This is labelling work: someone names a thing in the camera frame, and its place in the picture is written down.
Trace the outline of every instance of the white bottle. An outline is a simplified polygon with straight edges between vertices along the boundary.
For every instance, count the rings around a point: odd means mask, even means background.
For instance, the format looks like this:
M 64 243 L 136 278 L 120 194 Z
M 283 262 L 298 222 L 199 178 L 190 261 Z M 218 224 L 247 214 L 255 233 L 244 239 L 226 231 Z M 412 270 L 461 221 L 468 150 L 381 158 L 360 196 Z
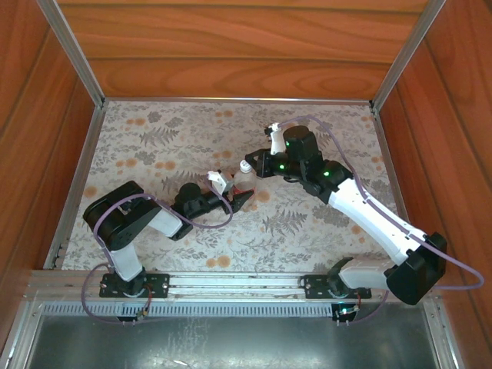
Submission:
M 255 191 L 256 189 L 256 174 L 253 172 L 253 168 L 247 161 L 241 160 L 239 164 L 239 170 L 234 175 L 234 187 L 232 188 L 233 194 L 240 194 L 246 191 Z M 248 201 L 242 206 L 241 210 L 249 211 L 254 203 L 254 194 Z

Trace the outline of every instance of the wooden wall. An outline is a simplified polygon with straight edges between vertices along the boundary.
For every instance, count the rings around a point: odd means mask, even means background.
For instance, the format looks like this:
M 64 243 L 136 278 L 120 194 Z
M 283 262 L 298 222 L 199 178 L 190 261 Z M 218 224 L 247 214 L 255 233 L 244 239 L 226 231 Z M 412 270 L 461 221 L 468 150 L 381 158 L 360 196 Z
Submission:
M 59 0 L 109 97 L 372 99 L 427 0 Z
M 448 0 L 381 111 L 411 220 L 487 280 L 444 295 L 469 367 L 492 361 L 491 35 L 489 0 Z M 476 278 L 448 264 L 445 282 Z
M 0 11 L 0 347 L 32 268 L 41 268 L 94 105 L 41 10 Z

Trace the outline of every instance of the bottle cap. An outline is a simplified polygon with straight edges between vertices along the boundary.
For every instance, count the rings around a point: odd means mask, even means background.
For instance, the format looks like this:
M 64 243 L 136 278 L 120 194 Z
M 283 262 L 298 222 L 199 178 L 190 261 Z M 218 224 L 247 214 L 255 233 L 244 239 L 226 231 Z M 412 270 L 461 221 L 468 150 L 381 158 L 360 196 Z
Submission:
M 253 168 L 245 160 L 241 160 L 241 163 L 239 164 L 239 168 L 243 173 L 249 173 L 250 171 L 253 170 Z

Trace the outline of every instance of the small bottle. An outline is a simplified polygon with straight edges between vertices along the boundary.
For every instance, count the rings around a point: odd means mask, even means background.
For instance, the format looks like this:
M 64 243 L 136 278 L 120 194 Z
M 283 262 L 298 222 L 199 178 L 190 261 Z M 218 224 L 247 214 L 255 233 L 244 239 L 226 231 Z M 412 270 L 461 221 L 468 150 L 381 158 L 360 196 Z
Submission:
M 247 161 L 241 160 L 239 164 L 239 170 L 234 175 L 234 187 L 232 188 L 233 194 L 240 194 L 247 191 L 255 191 L 256 189 L 256 174 L 253 172 L 253 168 Z M 244 203 L 241 210 L 248 211 L 254 203 L 254 194 Z

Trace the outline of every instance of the patterned table surface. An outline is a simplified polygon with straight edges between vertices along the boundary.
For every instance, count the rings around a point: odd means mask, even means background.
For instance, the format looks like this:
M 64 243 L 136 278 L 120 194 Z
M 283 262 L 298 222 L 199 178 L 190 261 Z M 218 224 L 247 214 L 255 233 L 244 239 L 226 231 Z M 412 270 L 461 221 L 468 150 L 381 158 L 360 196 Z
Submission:
M 181 185 L 208 170 L 234 173 L 244 154 L 267 148 L 265 126 L 299 115 L 326 121 L 372 195 L 395 210 L 387 172 L 367 106 L 112 101 L 102 125 L 64 269 L 90 269 L 104 260 L 82 213 L 126 181 L 173 202 Z M 314 122 L 324 157 L 341 160 Z M 213 211 L 197 221 L 227 219 Z M 326 271 L 344 256 L 386 258 L 382 248 L 342 213 L 281 178 L 258 180 L 254 206 L 216 230 L 194 229 L 174 242 L 147 227 L 135 239 L 142 264 L 160 271 Z

